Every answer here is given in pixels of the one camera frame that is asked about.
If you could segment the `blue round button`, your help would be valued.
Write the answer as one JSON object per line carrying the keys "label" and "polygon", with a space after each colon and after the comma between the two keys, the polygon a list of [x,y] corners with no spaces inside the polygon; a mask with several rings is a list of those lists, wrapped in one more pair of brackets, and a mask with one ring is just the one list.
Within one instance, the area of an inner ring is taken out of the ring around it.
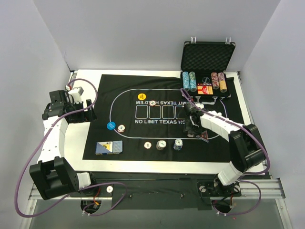
{"label": "blue round button", "polygon": [[106,125],[106,128],[108,130],[114,130],[116,128],[116,123],[115,122],[108,122]]}

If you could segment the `red triangular dealer marker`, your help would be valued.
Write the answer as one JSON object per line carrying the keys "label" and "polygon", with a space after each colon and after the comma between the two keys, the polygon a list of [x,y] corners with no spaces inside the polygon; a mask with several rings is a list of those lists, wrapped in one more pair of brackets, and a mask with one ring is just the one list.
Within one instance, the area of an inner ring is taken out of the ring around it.
{"label": "red triangular dealer marker", "polygon": [[202,132],[200,134],[200,139],[208,143],[209,142],[208,132],[207,131]]}

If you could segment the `red white single chip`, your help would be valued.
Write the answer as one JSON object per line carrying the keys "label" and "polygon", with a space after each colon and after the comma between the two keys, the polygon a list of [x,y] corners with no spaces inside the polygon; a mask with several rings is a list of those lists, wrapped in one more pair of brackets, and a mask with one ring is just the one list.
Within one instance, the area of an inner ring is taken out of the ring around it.
{"label": "red white single chip", "polygon": [[117,128],[117,131],[118,131],[119,133],[123,133],[125,130],[126,130],[125,125],[119,125],[118,128]]}

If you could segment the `red white chip stack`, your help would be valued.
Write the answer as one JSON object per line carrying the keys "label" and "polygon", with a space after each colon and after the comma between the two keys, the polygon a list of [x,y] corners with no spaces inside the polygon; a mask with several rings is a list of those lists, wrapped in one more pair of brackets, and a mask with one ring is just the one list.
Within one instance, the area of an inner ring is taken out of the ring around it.
{"label": "red white chip stack", "polygon": [[145,143],[144,143],[144,148],[150,149],[151,147],[152,147],[151,142],[145,142]]}

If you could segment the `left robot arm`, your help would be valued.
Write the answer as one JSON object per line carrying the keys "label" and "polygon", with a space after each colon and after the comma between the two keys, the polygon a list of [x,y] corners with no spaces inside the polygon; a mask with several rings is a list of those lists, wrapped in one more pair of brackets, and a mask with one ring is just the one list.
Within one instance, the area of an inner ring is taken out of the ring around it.
{"label": "left robot arm", "polygon": [[82,87],[49,93],[50,103],[43,114],[46,140],[40,146],[41,154],[29,169],[30,176],[44,200],[81,191],[91,197],[98,191],[88,172],[77,173],[64,157],[65,135],[69,124],[92,122],[97,119],[91,100],[83,102]]}

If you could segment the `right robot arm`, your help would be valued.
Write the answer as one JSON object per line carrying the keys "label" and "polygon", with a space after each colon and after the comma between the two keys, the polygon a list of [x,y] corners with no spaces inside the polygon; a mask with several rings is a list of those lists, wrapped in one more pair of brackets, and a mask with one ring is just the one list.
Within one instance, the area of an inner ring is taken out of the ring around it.
{"label": "right robot arm", "polygon": [[243,125],[222,116],[216,111],[207,111],[201,104],[186,103],[184,132],[188,137],[204,139],[207,130],[215,132],[229,143],[230,162],[217,174],[213,190],[224,195],[249,169],[267,159],[257,127]]}

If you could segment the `blue white chip stack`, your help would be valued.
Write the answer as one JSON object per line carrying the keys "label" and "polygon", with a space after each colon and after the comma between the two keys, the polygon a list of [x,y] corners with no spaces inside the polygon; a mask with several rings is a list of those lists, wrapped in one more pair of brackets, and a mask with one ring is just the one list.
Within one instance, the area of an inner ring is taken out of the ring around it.
{"label": "blue white chip stack", "polygon": [[181,150],[183,147],[183,141],[181,139],[176,139],[173,145],[174,150]]}

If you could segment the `grey white chip stack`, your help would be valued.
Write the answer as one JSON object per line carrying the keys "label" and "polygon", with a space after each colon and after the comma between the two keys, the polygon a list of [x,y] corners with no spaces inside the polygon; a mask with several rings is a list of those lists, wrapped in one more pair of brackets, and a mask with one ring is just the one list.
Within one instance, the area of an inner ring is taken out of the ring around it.
{"label": "grey white chip stack", "polygon": [[167,143],[165,140],[159,140],[156,144],[157,150],[164,150],[166,147]]}

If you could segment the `yellow dealer button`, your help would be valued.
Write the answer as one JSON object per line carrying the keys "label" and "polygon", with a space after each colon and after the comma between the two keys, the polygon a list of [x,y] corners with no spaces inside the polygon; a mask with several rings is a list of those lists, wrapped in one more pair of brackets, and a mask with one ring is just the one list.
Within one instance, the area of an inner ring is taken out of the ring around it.
{"label": "yellow dealer button", "polygon": [[144,100],[146,99],[146,94],[140,93],[140,94],[138,94],[137,98],[138,98],[138,100],[140,100],[140,101],[144,101]]}

